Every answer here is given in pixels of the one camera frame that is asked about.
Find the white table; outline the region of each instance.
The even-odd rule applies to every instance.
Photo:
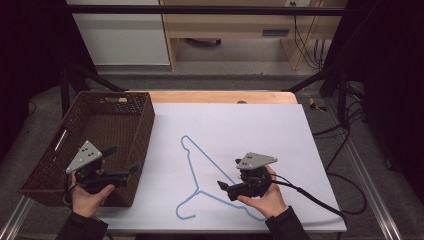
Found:
[[[205,194],[194,196],[179,208],[180,216],[195,217],[178,218],[177,206],[196,190],[188,152],[181,141],[190,149],[199,190],[222,201],[244,206],[238,201],[230,202],[226,192],[220,190],[217,180],[232,183],[208,157],[239,183],[240,171],[234,160],[243,158],[247,152],[255,152],[277,157],[279,161],[270,165],[277,174],[338,209],[301,105],[154,103],[154,109],[155,123],[133,206],[102,208],[98,212],[98,217],[109,224],[109,230],[131,233],[268,231],[263,221],[255,219],[262,218],[255,209],[247,207],[252,217],[243,209]],[[184,136],[190,137],[208,157]],[[339,216],[293,189],[280,188],[306,231],[346,231]]]

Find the blue wire hanger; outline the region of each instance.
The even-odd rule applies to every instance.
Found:
[[[194,190],[194,192],[186,199],[186,200],[184,200],[183,202],[181,202],[180,204],[178,204],[178,206],[177,206],[177,208],[175,209],[175,213],[176,213],[176,215],[177,215],[177,217],[179,218],[179,219],[181,219],[181,220],[187,220],[187,219],[191,219],[191,218],[195,218],[196,217],[196,215],[190,215],[190,216],[181,216],[180,214],[179,214],[179,208],[182,206],[182,205],[184,205],[184,204],[186,204],[187,202],[189,202],[194,196],[196,196],[196,195],[198,195],[198,194],[204,194],[204,195],[206,195],[206,196],[208,196],[208,197],[210,197],[210,198],[212,198],[212,199],[215,199],[215,200],[217,200],[217,201],[219,201],[219,202],[221,202],[221,203],[224,203],[224,204],[226,204],[226,205],[228,205],[228,206],[230,206],[230,207],[233,207],[233,208],[236,208],[236,209],[244,209],[245,211],[246,211],[246,213],[250,216],[250,217],[252,217],[253,219],[255,219],[255,220],[257,220],[257,221],[265,221],[266,220],[266,218],[258,218],[258,217],[256,217],[255,215],[253,215],[252,213],[250,213],[249,212],[249,210],[245,207],[245,206],[237,206],[237,205],[235,205],[235,204],[232,204],[231,202],[228,202],[228,201],[225,201],[225,200],[223,200],[223,199],[221,199],[221,198],[218,198],[218,197],[216,197],[216,196],[214,196],[214,195],[212,195],[212,194],[210,194],[210,193],[207,193],[207,192],[205,192],[205,191],[203,191],[203,190],[200,190],[200,188],[199,188],[199,184],[198,184],[198,182],[197,182],[197,178],[196,178],[196,174],[195,174],[195,172],[194,172],[194,169],[193,169],[193,165],[192,165],[192,163],[191,163],[191,158],[190,158],[190,149],[188,149],[186,146],[185,146],[185,144],[184,144],[184,139],[188,139],[191,143],[193,143],[193,145],[207,158],[207,159],[209,159],[209,161],[222,173],[222,174],[224,174],[224,176],[229,180],[229,181],[231,181],[233,184],[236,184],[231,178],[230,178],[230,176],[228,176],[228,174],[226,174],[189,136],[187,136],[187,135],[184,135],[182,138],[181,138],[181,145],[182,145],[182,147],[184,148],[184,150],[186,150],[187,151],[187,160],[188,160],[188,163],[189,163],[189,165],[190,165],[190,170],[191,170],[191,174],[192,174],[192,176],[193,176],[193,180],[194,180],[194,183],[196,184],[196,190]]]

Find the brown basket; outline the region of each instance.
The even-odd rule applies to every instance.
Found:
[[[154,118],[149,93],[80,92],[18,193],[45,206],[64,206],[65,169],[86,140],[100,150],[118,146],[106,158],[106,171],[126,169],[139,160],[143,166]],[[140,175],[141,170],[132,174],[128,185],[116,188],[104,206],[130,207]]]

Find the sleeve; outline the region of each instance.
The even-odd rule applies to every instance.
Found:
[[[277,217],[268,218],[265,223],[275,240],[310,240],[291,206]]]
[[[93,218],[86,218],[72,212],[56,240],[101,240],[108,224]]]

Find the human hand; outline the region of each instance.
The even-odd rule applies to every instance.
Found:
[[[90,194],[82,187],[75,186],[72,190],[72,211],[83,217],[93,217],[100,205],[113,192],[115,186],[107,185],[97,194]]]
[[[276,180],[277,177],[275,176],[274,170],[272,170],[269,166],[265,167],[269,174],[271,174],[272,180]],[[270,218],[272,216],[277,217],[287,208],[283,196],[281,195],[280,188],[275,183],[272,183],[271,186],[269,186],[268,191],[266,191],[266,193],[259,199],[239,195],[237,200],[248,206],[256,208],[266,218]]]

